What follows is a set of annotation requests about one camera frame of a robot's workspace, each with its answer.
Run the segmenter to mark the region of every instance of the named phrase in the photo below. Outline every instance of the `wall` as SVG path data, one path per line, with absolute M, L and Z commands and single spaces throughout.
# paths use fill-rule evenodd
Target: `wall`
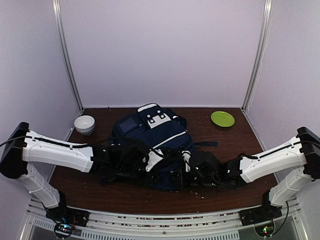
M 64 0 L 85 107 L 240 107 L 264 0 Z
M 266 52 L 249 119 L 267 149 L 302 126 L 320 136 L 320 2 L 275 1 Z M 278 173 L 283 179 L 288 171 Z M 310 239 L 318 239 L 320 182 L 298 193 Z
M 42 135 L 65 139 L 79 113 L 63 63 L 52 1 L 0 1 L 0 43 L 0 143 L 21 121 Z M 51 165 L 39 167 L 46 178 L 51 170 Z M 0 238 L 14 240 L 31 196 L 2 175 L 0 189 Z

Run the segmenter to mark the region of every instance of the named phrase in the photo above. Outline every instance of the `black strap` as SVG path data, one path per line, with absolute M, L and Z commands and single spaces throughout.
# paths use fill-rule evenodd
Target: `black strap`
M 198 141 L 194 143 L 194 145 L 200 147 L 218 147 L 218 144 L 218 141 Z

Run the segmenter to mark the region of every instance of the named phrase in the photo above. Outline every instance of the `white stripe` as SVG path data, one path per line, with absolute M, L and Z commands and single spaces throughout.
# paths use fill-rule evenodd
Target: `white stripe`
M 155 106 L 157 106 L 157 104 L 155 104 L 155 103 L 151 103 L 151 104 L 142 106 L 142 107 L 140 107 L 140 108 L 138 109 L 138 113 L 142 112 L 143 110 L 153 108 L 153 107 L 155 107 Z
M 181 136 L 181 135 L 183 135 L 183 134 L 186 134 L 186 132 L 183 131 L 183 132 L 181 132 L 181 133 L 179 133 L 179 134 L 177 134 L 177 135 L 174 135 L 174 136 L 172 136 L 172 137 L 169 137 L 167 140 L 164 140 L 163 142 L 159 143 L 158 145 L 155 145 L 153 148 L 155 149 L 155 148 L 161 146 L 162 144 L 165 144 L 166 142 L 169 142 L 170 140 L 175 139 L 176 137 L 179 137 L 179 136 Z

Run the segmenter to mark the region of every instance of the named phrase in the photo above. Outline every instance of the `white bowl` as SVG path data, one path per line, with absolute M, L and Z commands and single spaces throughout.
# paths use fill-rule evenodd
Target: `white bowl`
M 95 119 L 89 115 L 83 115 L 74 120 L 75 130 L 84 136 L 91 135 L 95 130 Z

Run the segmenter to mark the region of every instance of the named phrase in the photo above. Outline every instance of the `green plate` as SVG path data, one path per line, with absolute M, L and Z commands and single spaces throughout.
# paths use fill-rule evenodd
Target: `green plate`
M 231 127 L 235 124 L 234 117 L 225 111 L 215 111 L 211 114 L 211 120 L 220 127 Z

